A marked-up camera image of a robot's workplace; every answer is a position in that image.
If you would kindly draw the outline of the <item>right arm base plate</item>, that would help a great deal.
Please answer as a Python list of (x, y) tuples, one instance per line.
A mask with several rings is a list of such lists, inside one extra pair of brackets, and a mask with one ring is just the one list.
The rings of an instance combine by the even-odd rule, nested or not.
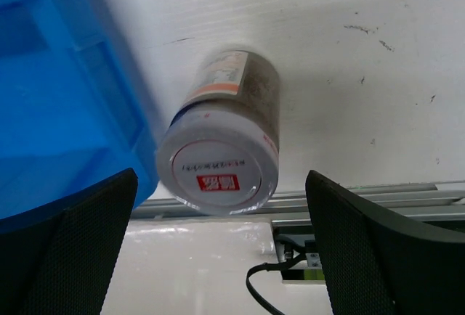
[(279, 263), (301, 257), (292, 267), (280, 271), (284, 282), (325, 281), (315, 230), (310, 221), (273, 221), (272, 235)]

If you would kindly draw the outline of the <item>white-lid spice jar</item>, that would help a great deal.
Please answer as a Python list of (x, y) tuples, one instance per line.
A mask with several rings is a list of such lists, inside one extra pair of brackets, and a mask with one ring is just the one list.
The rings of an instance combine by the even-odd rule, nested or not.
[(162, 184), (187, 207), (231, 216), (262, 207), (278, 185), (280, 77), (263, 56), (210, 56), (156, 155)]

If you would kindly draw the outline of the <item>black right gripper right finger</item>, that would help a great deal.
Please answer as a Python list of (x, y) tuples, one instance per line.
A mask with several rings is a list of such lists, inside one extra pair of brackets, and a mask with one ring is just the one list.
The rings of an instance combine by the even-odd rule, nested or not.
[(334, 314), (464, 313), (464, 233), (402, 216), (317, 171), (305, 189)]

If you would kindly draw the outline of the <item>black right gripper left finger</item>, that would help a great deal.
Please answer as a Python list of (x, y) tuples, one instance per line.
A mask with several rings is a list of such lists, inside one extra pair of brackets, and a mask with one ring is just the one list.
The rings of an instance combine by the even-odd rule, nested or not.
[(1, 220), (2, 314), (99, 314), (137, 194), (127, 168)]

